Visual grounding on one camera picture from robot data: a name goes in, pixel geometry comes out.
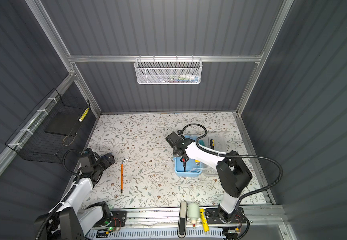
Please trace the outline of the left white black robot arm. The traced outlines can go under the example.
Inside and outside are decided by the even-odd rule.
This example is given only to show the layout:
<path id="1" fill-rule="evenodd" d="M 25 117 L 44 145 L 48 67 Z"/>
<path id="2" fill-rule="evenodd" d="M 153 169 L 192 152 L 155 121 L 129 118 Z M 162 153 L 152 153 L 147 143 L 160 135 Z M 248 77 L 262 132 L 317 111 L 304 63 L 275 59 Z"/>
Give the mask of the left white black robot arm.
<path id="1" fill-rule="evenodd" d="M 78 153 L 81 167 L 73 172 L 66 166 L 69 153 Z M 74 176 L 72 186 L 58 204 L 47 214 L 39 216 L 34 222 L 34 238 L 36 240 L 87 240 L 86 235 L 92 227 L 98 225 L 105 234 L 121 227 L 105 201 L 85 208 L 83 214 L 77 215 L 86 196 L 99 182 L 103 172 L 115 163 L 113 154 L 103 156 L 86 149 L 83 152 L 68 150 L 61 163 L 64 169 Z"/>

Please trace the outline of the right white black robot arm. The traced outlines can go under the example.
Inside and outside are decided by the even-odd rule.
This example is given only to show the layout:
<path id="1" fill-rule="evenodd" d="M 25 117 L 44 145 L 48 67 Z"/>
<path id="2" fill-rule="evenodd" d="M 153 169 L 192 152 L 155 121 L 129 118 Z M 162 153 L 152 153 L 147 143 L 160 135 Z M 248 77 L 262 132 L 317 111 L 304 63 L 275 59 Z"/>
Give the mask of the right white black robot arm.
<path id="1" fill-rule="evenodd" d="M 180 158 L 184 170 L 186 169 L 186 162 L 193 159 L 217 171 L 224 190 L 222 201 L 218 206 L 218 214 L 220 219 L 227 223 L 235 215 L 241 203 L 239 197 L 252 180 L 252 173 L 237 152 L 216 152 L 200 145 L 200 139 L 205 136 L 206 134 L 203 134 L 193 140 L 173 132 L 165 140 L 172 148 L 174 156 Z"/>

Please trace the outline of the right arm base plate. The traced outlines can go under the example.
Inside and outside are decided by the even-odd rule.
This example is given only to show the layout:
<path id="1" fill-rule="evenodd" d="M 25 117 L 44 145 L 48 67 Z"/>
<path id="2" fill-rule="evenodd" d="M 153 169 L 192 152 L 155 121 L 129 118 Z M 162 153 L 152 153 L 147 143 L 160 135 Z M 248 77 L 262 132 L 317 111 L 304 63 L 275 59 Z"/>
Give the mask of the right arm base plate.
<path id="1" fill-rule="evenodd" d="M 243 217 L 243 208 L 238 208 L 232 214 L 226 214 L 221 208 L 204 209 L 209 224 L 245 224 L 247 220 Z"/>

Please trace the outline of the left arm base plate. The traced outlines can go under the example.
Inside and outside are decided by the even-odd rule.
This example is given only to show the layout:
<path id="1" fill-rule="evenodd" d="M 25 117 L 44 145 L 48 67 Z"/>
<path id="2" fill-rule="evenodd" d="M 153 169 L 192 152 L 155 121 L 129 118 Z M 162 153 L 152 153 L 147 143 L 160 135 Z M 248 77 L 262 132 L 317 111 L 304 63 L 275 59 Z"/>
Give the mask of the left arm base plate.
<path id="1" fill-rule="evenodd" d="M 111 217 L 93 225 L 93 228 L 122 228 L 125 226 L 127 211 L 111 211 Z"/>

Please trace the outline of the red hex key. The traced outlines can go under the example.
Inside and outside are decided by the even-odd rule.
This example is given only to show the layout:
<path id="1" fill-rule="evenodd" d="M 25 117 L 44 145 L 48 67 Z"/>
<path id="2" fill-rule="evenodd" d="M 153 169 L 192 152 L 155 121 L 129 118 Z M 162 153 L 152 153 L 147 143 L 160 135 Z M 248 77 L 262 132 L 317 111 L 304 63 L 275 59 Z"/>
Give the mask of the red hex key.
<path id="1" fill-rule="evenodd" d="M 183 171 L 186 172 L 186 163 L 187 163 L 188 159 L 182 158 L 181 160 L 182 160 L 182 165 L 183 165 Z"/>

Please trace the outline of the blue plastic tool box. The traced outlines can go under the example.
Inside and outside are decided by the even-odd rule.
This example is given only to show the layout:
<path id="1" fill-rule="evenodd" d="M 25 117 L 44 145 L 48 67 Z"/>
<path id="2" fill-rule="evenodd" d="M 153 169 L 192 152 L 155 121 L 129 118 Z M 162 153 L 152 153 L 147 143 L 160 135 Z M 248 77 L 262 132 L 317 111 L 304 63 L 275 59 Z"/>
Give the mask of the blue plastic tool box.
<path id="1" fill-rule="evenodd" d="M 214 139 L 215 146 L 214 149 L 210 147 L 210 140 Z M 220 153 L 227 153 L 226 142 L 224 134 L 222 133 L 210 133 L 207 134 L 204 138 L 200 139 L 204 140 L 204 147 L 209 150 L 213 150 Z M 218 178 L 218 173 L 216 170 L 217 162 L 222 161 L 223 158 L 216 155 L 213 156 L 211 154 L 207 154 L 202 151 L 199 147 L 196 146 L 196 143 L 192 143 L 186 149 L 186 153 L 188 154 L 189 160 L 186 163 L 186 172 L 183 171 L 182 158 L 174 157 L 174 172 L 179 177 L 198 177 L 200 175 L 204 175 L 206 177 L 216 177 Z M 200 161 L 200 165 L 197 166 L 195 160 Z"/>

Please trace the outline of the small precision screwdriver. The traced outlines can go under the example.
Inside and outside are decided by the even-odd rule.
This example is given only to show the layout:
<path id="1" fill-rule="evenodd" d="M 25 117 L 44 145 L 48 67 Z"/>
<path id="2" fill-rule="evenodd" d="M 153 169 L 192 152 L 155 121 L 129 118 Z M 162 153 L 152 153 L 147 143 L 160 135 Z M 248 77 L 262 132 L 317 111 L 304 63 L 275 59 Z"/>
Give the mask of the small precision screwdriver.
<path id="1" fill-rule="evenodd" d="M 214 141 L 214 139 L 211 139 L 210 140 L 210 147 L 211 147 L 211 149 L 214 149 L 214 146 L 215 146 L 215 141 Z"/>

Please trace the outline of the orange pencil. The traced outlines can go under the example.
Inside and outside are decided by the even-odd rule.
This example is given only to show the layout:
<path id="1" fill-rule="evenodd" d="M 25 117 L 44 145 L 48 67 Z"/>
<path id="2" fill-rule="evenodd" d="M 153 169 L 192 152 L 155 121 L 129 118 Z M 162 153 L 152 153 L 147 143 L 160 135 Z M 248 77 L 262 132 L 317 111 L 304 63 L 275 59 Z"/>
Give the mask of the orange pencil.
<path id="1" fill-rule="evenodd" d="M 120 177 L 120 193 L 123 194 L 124 190 L 124 163 L 127 162 L 129 159 L 124 159 L 121 161 L 121 177 Z"/>

